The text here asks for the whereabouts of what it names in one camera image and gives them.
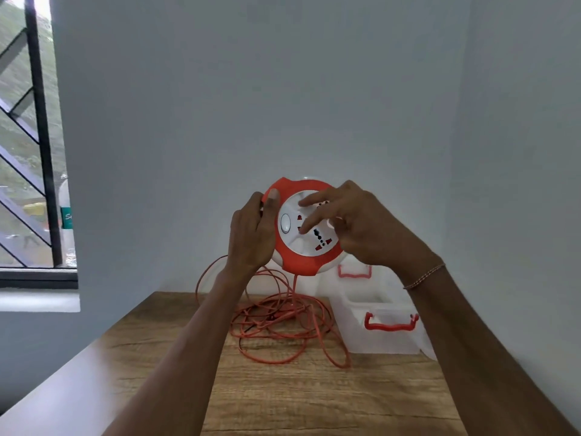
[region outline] tangled cord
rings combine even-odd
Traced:
[[[212,269],[214,264],[225,257],[227,256],[224,255],[214,260],[201,274],[195,291],[198,304],[198,289],[202,278]],[[265,266],[255,276],[271,276],[274,278],[277,283],[278,293],[269,295],[258,302],[252,302],[246,288],[244,289],[249,306],[236,309],[230,323],[230,335],[238,338],[238,350],[240,353],[258,363],[287,364],[297,359],[306,350],[309,340],[317,339],[325,356],[333,365],[338,368],[351,367],[349,352],[340,335],[333,328],[335,319],[330,309],[316,297],[295,292],[298,276],[294,276],[292,286],[282,271],[268,269]],[[286,291],[283,292],[281,284],[287,288]],[[302,330],[290,333],[276,329],[276,326],[286,322],[295,322]],[[323,340],[328,333],[337,338],[339,345],[345,352],[345,363],[340,364],[329,355]],[[242,345],[245,339],[289,339],[302,340],[302,343],[294,355],[286,359],[271,361],[251,355],[245,350]]]

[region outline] window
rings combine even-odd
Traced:
[[[0,280],[76,278],[71,221],[49,0],[0,0]]]

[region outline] white round button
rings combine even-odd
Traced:
[[[291,218],[288,214],[283,214],[281,217],[281,230],[283,233],[287,234],[291,229]]]

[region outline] bottle label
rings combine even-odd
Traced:
[[[72,230],[73,229],[73,215],[71,214],[70,206],[61,206],[61,216],[63,219],[63,229]]]

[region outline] bracelet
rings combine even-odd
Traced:
[[[436,266],[435,268],[432,268],[430,271],[426,272],[423,276],[421,276],[419,279],[417,279],[416,282],[412,283],[411,285],[408,286],[404,286],[403,288],[406,291],[410,291],[411,289],[414,289],[415,287],[419,286],[422,284],[422,282],[428,278],[429,276],[431,276],[434,272],[436,272],[439,269],[442,269],[443,267],[446,267],[445,263],[439,264],[438,266]]]

